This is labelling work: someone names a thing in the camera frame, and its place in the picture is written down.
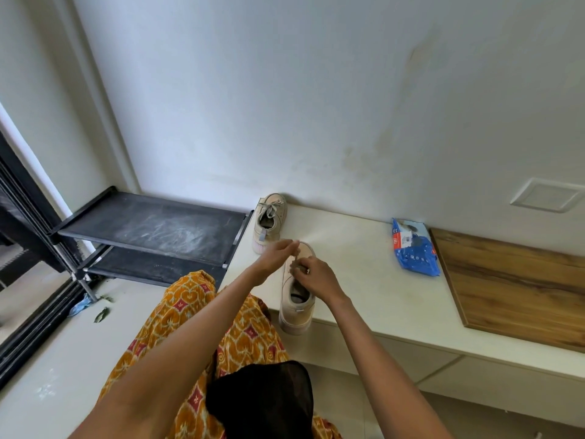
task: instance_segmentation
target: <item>green leaf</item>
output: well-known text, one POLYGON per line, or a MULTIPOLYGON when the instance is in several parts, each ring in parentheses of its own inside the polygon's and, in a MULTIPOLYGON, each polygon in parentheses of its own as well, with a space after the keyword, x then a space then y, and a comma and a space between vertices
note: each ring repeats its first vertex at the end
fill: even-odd
POLYGON ((101 310, 99 312, 99 314, 97 316, 95 316, 94 324, 99 324, 102 320, 104 320, 106 318, 106 316, 109 314, 109 312, 110 312, 109 307, 106 307, 103 310, 101 310))

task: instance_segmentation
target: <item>hand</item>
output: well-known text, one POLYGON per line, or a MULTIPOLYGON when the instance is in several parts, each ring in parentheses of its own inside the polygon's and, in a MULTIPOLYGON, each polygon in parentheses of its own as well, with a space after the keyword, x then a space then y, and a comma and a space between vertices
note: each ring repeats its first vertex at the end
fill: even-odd
POLYGON ((321 259, 313 256, 296 259, 291 265, 290 272, 303 287, 319 297, 327 306, 336 298, 345 297, 335 273, 321 259))
POLYGON ((284 264, 289 256, 296 256, 298 254, 298 243, 298 240, 283 239, 266 246, 266 250, 250 266, 256 282, 254 286, 262 285, 270 274, 284 264))

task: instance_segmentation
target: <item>white cabinet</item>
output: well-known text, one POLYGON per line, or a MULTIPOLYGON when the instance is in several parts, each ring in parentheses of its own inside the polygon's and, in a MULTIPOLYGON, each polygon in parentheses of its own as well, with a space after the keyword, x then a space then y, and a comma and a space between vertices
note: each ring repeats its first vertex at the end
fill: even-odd
POLYGON ((419 388, 511 412, 585 427, 585 382, 466 357, 419 388))
MULTIPOLYGON (((278 320, 278 313, 273 313, 273 320, 278 320)), ((308 332, 300 336, 291 336, 283 333, 278 323, 274 325, 291 359, 357 374, 338 327, 313 321, 308 332)), ((438 349, 383 337, 378 337, 378 340, 414 382, 457 358, 457 354, 438 349)))

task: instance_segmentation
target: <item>forearm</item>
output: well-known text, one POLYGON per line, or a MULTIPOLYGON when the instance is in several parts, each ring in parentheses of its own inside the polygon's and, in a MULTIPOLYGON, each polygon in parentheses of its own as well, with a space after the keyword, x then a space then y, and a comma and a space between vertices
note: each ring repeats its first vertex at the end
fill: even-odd
POLYGON ((329 302, 386 439, 452 439, 402 368, 345 295, 329 302))
POLYGON ((255 272, 248 268, 149 351, 80 425, 76 431, 81 433, 79 437, 100 436, 97 433, 104 423, 109 424, 106 428, 110 437, 114 431, 120 437, 137 436, 138 432, 164 437, 256 281, 255 272))

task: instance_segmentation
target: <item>black shoe rack shelf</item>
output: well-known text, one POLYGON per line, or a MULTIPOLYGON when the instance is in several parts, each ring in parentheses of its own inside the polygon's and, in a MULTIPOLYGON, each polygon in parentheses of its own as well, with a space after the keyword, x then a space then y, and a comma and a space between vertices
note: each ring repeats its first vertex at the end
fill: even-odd
POLYGON ((109 187, 50 232, 99 243, 79 265, 85 273, 169 286, 204 270, 219 288, 252 216, 109 187))

